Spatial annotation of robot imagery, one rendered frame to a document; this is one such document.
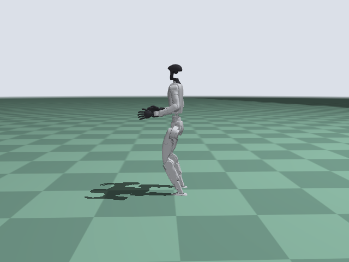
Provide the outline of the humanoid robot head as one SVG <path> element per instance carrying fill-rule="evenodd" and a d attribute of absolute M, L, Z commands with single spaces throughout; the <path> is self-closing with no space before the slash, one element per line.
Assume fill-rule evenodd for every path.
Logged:
<path fill-rule="evenodd" d="M 182 71 L 182 67 L 180 65 L 173 64 L 173 65 L 168 67 L 168 70 L 170 71 L 170 80 L 173 80 L 176 83 L 180 84 L 179 79 L 178 78 L 173 78 L 173 75 L 174 75 L 174 73 L 177 74 L 178 72 L 181 72 Z"/>

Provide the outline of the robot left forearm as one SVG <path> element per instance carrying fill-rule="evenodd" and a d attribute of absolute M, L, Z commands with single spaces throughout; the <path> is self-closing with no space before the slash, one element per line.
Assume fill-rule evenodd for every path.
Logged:
<path fill-rule="evenodd" d="M 176 104 L 172 104 L 171 106 L 169 106 L 166 109 L 163 110 L 159 110 L 159 111 L 155 111 L 154 112 L 154 116 L 159 116 L 159 117 L 163 117 L 164 115 L 170 115 L 172 114 L 173 111 L 175 111 L 177 109 L 177 105 Z"/>

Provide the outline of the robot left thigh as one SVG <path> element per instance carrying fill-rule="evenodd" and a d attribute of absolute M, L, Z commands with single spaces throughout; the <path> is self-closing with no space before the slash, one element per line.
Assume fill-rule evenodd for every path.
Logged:
<path fill-rule="evenodd" d="M 174 126 L 173 128 L 169 128 L 166 132 L 166 135 L 163 140 L 163 146 L 162 146 L 162 158 L 163 158 L 163 164 L 165 166 L 165 163 L 170 160 L 173 163 L 173 166 L 175 166 L 175 163 L 173 160 L 169 159 L 170 153 L 173 149 L 173 139 L 177 139 L 179 136 L 179 127 Z"/>

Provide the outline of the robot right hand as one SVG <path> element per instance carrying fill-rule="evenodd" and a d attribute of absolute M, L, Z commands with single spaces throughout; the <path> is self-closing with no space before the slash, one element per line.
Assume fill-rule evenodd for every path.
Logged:
<path fill-rule="evenodd" d="M 158 107 L 156 107 L 156 106 L 154 106 L 154 105 L 152 105 L 151 107 L 148 107 L 147 108 L 147 110 L 149 111 L 159 111 L 159 110 L 163 110 L 163 109 L 165 109 L 165 108 L 158 108 Z"/>

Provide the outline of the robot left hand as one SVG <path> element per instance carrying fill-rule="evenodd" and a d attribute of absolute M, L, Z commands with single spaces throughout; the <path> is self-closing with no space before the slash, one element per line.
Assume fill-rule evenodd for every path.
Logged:
<path fill-rule="evenodd" d="M 148 111 L 147 109 L 142 109 L 142 110 L 145 110 L 145 111 L 139 111 L 138 113 L 141 113 L 142 114 L 138 114 L 138 115 L 143 115 L 143 116 L 139 116 L 139 117 L 143 117 L 143 118 L 140 118 L 139 120 L 142 120 L 142 119 L 145 119 L 145 118 L 150 118 L 150 117 L 158 117 L 158 116 L 154 116 L 154 112 L 155 111 Z"/>

